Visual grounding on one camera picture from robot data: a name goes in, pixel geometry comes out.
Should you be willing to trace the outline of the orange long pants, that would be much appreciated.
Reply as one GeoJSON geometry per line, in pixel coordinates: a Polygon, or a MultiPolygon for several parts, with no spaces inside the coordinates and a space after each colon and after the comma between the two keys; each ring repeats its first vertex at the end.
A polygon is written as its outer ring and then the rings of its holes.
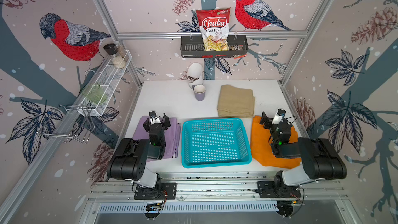
{"type": "Polygon", "coordinates": [[[260,125],[260,116],[254,116],[250,149],[252,158],[257,160],[264,167],[278,167],[283,169],[293,169],[302,163],[301,158],[284,159],[273,155],[271,145],[268,140],[271,137],[270,130],[260,125]]]}

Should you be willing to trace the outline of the beige long pants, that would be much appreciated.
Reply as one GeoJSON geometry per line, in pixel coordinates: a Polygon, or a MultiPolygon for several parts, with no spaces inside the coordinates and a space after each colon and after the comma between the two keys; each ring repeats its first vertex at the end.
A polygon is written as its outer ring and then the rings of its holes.
{"type": "Polygon", "coordinates": [[[252,118],[254,110],[255,97],[252,89],[221,86],[217,105],[219,117],[252,118]]]}

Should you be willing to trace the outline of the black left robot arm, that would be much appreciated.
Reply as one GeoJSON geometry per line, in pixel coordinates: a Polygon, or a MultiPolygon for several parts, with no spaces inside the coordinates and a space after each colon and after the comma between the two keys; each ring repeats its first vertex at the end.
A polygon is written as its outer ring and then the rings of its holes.
{"type": "Polygon", "coordinates": [[[155,111],[143,123],[149,138],[135,140],[124,138],[107,166],[107,177],[117,180],[130,180],[134,184],[150,190],[161,189],[161,178],[146,168],[147,159],[161,160],[166,149],[165,130],[171,126],[166,114],[157,116],[155,111]]]}

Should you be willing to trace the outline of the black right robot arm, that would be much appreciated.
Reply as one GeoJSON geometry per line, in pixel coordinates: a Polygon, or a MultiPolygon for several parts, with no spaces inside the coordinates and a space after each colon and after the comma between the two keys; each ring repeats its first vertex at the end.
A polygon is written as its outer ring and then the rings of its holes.
{"type": "Polygon", "coordinates": [[[268,143],[277,158],[296,159],[302,163],[290,170],[279,171],[274,177],[274,188],[298,188],[317,180],[344,179],[347,168],[327,139],[298,138],[291,143],[293,123],[285,118],[286,111],[279,109],[274,118],[262,113],[260,125],[270,130],[268,143]]]}

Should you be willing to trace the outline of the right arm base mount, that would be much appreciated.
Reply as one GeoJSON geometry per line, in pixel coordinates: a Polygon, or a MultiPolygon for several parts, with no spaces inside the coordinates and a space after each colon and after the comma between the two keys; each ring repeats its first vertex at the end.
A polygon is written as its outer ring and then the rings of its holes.
{"type": "Polygon", "coordinates": [[[257,189],[261,199],[271,198],[301,198],[301,193],[298,187],[290,187],[282,184],[281,186],[275,185],[273,181],[258,181],[257,189]]]}

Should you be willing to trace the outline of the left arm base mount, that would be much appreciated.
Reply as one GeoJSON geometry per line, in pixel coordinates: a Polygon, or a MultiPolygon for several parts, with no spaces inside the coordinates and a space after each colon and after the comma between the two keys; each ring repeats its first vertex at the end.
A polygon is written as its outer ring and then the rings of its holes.
{"type": "Polygon", "coordinates": [[[154,188],[136,186],[134,200],[174,200],[176,198],[176,183],[161,183],[154,188]]]}

